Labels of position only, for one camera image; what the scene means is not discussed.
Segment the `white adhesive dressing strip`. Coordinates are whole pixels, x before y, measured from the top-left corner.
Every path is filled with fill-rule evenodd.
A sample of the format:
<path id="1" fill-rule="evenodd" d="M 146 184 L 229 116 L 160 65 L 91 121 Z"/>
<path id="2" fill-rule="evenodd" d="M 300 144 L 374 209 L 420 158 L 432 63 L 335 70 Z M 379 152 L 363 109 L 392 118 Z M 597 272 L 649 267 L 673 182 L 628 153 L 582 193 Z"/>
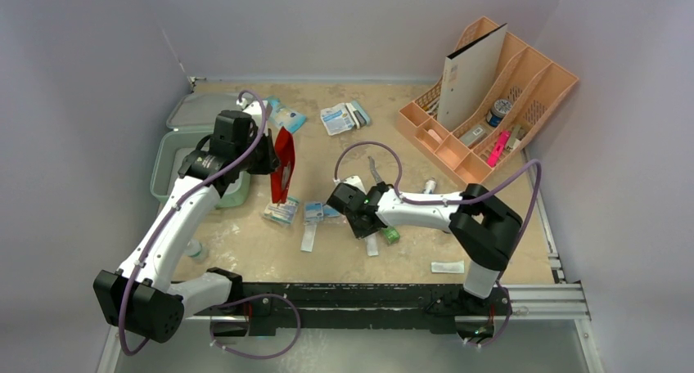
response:
<path id="1" fill-rule="evenodd" d="M 365 244 L 366 244 L 366 249 L 367 249 L 367 255 L 369 257 L 375 257 L 379 255 L 378 251 L 378 246 L 377 246 L 377 238 L 375 234 L 372 234 L 370 236 L 367 236 L 365 239 Z"/>

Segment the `red first aid pouch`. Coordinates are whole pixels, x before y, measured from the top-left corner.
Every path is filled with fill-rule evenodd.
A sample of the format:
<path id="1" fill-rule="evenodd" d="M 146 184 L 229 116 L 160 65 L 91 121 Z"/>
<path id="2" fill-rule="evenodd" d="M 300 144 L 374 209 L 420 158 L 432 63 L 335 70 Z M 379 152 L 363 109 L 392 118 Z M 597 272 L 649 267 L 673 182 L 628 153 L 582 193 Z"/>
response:
<path id="1" fill-rule="evenodd" d="M 281 128 L 277 140 L 274 143 L 275 155 L 279 159 L 279 166 L 271 173 L 272 202 L 284 204 L 288 197 L 291 177 L 295 167 L 295 143 L 293 135 Z"/>

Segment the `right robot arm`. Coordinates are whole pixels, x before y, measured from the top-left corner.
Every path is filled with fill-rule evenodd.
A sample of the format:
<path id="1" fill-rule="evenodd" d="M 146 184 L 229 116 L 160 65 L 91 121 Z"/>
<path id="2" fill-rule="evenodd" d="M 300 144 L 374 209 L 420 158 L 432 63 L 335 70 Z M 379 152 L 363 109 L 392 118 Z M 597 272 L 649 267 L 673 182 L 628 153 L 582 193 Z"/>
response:
<path id="1" fill-rule="evenodd" d="M 471 260 L 459 301 L 471 313 L 492 300 L 521 237 L 524 220 L 480 184 L 444 195 L 398 192 L 383 182 L 363 192 L 340 182 L 327 205 L 344 215 L 358 239 L 397 226 L 450 232 Z"/>

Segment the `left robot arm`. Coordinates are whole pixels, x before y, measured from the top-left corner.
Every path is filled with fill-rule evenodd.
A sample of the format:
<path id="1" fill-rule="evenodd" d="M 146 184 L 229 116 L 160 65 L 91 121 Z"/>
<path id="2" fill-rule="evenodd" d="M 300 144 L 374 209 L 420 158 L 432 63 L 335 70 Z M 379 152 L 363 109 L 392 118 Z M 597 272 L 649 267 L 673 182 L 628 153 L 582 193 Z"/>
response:
<path id="1" fill-rule="evenodd" d="M 207 308 L 241 310 L 241 277 L 210 269 L 174 284 L 175 269 L 205 216 L 242 173 L 273 173 L 279 160 L 263 114 L 223 110 L 214 131 L 182 161 L 164 208 L 137 248 L 114 272 L 100 271 L 93 289 L 106 321 L 144 340 L 164 343 L 183 319 Z"/>

